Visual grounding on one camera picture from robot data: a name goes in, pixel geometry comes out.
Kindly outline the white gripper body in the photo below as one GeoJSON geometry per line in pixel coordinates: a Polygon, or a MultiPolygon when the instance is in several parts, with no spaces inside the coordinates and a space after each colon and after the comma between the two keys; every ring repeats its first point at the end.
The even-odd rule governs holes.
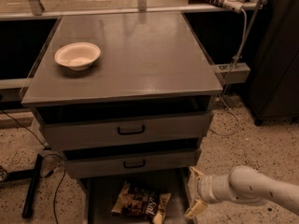
{"type": "Polygon", "coordinates": [[[230,201],[228,175],[204,175],[198,181],[197,192],[206,203],[230,201]]]}

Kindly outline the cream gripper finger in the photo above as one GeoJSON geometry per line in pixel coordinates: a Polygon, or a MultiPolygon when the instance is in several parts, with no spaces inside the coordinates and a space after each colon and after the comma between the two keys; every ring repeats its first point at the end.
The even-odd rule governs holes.
{"type": "Polygon", "coordinates": [[[192,173],[194,173],[194,175],[197,179],[201,179],[204,176],[204,174],[202,172],[200,172],[198,169],[196,169],[194,166],[190,166],[189,170],[192,173]]]}
{"type": "Polygon", "coordinates": [[[207,209],[207,203],[200,199],[195,199],[186,210],[184,216],[188,219],[193,219],[201,214],[205,209],[207,209]]]}

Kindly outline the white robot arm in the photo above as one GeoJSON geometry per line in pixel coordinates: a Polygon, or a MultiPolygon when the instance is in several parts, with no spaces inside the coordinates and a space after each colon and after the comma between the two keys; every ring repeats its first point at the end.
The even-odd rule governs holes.
{"type": "Polygon", "coordinates": [[[247,205],[276,203],[299,215],[299,186],[278,181],[248,166],[232,168],[225,175],[205,175],[190,166],[197,180],[197,195],[185,212],[186,218],[201,214],[209,204],[231,202],[247,205]]]}

